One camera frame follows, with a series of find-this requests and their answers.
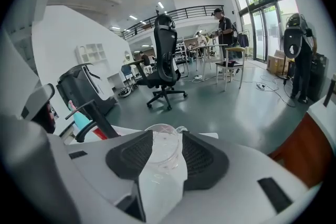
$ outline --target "black office chair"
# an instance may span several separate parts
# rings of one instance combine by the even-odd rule
[[[154,38],[156,43],[156,68],[157,71],[149,74],[146,77],[143,72],[140,63],[143,60],[132,62],[129,65],[136,65],[142,79],[138,80],[138,85],[147,85],[148,88],[159,88],[161,86],[161,91],[154,91],[154,97],[147,103],[149,108],[152,107],[151,103],[160,97],[165,97],[168,110],[171,110],[167,94],[172,93],[183,93],[183,97],[187,97],[185,91],[174,91],[173,86],[176,84],[177,80],[181,77],[179,70],[174,70],[173,59],[176,49],[177,32],[175,30],[175,24],[173,19],[165,14],[159,15],[155,20]]]

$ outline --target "black railing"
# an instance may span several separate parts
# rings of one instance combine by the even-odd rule
[[[223,5],[205,5],[205,6],[195,6],[195,7],[188,7],[188,8],[180,8],[176,10],[172,10],[167,12],[169,16],[173,18],[174,21],[177,20],[184,20],[189,18],[196,18],[196,17],[203,17],[203,16],[211,16],[216,8],[220,8],[223,10]],[[154,28],[154,22],[157,16],[153,16],[149,19],[143,20],[142,23],[138,23],[133,25],[132,27],[126,29],[126,31],[121,32],[123,39],[129,39],[147,31],[151,28]]]

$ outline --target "chair armrest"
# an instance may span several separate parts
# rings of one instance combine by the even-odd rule
[[[136,65],[136,67],[138,68],[138,71],[142,77],[142,79],[146,82],[147,85],[149,85],[149,82],[148,82],[148,79],[146,77],[146,74],[145,72],[143,72],[143,69],[141,68],[141,65],[140,63],[144,62],[144,60],[139,60],[139,61],[135,61],[135,62],[131,62],[131,63],[128,63],[129,66],[131,65]]]

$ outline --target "black speaker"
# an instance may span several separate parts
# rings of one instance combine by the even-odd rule
[[[316,54],[311,62],[310,80],[307,96],[316,102],[320,99],[320,91],[324,80],[324,72],[326,71],[327,58],[324,55]]]

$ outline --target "gray floor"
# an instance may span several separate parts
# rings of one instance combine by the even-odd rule
[[[266,65],[248,61],[244,71],[244,81],[264,82],[275,88],[272,82],[263,81],[260,76],[275,78],[266,70]],[[190,67],[190,75],[182,80],[191,80],[196,74],[196,64]],[[215,76],[215,67],[207,67],[206,78]],[[240,80],[241,72],[234,79]],[[293,104],[284,92],[282,81],[278,80],[282,98]],[[241,89],[238,81],[228,83],[224,92],[224,82],[208,79],[201,83],[178,82],[176,90],[185,90],[182,94],[170,95],[173,109],[167,111],[164,98],[155,101],[152,109],[146,102],[153,97],[152,91],[139,86],[127,98],[118,98],[119,103],[108,114],[107,119],[113,125],[144,130],[158,123],[173,127],[185,126],[195,133],[218,133],[224,139],[241,145],[256,148],[266,154],[275,150],[292,133],[301,121],[309,105],[295,102],[296,107],[288,107],[274,92],[256,89],[255,83],[243,82]],[[290,94],[291,86],[286,85]]]

